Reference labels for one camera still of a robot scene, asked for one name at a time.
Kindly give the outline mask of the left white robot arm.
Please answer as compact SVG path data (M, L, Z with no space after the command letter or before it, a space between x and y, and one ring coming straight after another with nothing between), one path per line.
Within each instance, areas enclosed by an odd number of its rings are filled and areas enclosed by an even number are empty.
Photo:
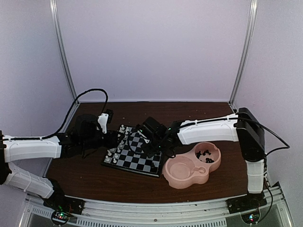
M98 117L84 114L76 118L75 125L65 133L34 138L14 138L0 136L0 183L11 185L33 192L50 203L58 210L68 206L68 199L61 187L54 180L39 177L17 167L13 161L33 158L71 158L76 155L85 157L85 151L105 147L118 147L124 138L122 129L107 129L111 121L109 114Z

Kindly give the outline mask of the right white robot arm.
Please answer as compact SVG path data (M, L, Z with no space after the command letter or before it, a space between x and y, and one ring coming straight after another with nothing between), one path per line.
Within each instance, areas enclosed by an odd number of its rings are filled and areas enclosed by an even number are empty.
M173 155L162 169L169 186L185 189L193 184L204 184L209 174L221 163L220 150L214 141L232 141L240 144L241 155L247 164L248 195L243 197L246 208L254 208L263 191L265 170L265 133L247 108L224 117L206 120L176 121L166 127L148 117L136 131L145 139L143 152L151 157L182 145L194 147Z

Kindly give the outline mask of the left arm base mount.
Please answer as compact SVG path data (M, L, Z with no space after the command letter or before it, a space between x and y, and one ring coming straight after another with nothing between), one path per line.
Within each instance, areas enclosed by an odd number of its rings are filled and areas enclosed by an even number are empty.
M54 211L64 212L67 214L77 214L81 215L85 201L81 199L71 198L71 197L64 197L62 201L54 201L51 199L44 199L43 198L43 205L46 207L51 208Z

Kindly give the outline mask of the black and white chessboard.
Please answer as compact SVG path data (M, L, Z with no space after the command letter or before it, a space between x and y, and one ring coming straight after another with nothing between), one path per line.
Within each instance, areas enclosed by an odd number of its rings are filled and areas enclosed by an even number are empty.
M147 140L139 130L135 127L125 126L130 128L128 134L126 134L126 138L121 141L124 142L122 146L117 146L115 151L112 152L112 156L110 157L110 162L106 162L104 157L101 164L103 166L120 169L128 172L133 172L141 175L148 175L152 177L160 177L162 173L163 167L163 155L157 154L152 157L147 157L143 150L142 145L147 144L149 140ZM113 163L114 154L118 154L118 158L116 158L117 163Z

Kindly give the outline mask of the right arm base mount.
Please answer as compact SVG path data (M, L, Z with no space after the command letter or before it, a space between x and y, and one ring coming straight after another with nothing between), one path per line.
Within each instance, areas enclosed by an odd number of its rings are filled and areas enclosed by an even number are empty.
M257 209L260 206L267 205L267 200L263 196L244 195L236 198L231 198L226 201L227 208L230 214L244 212Z

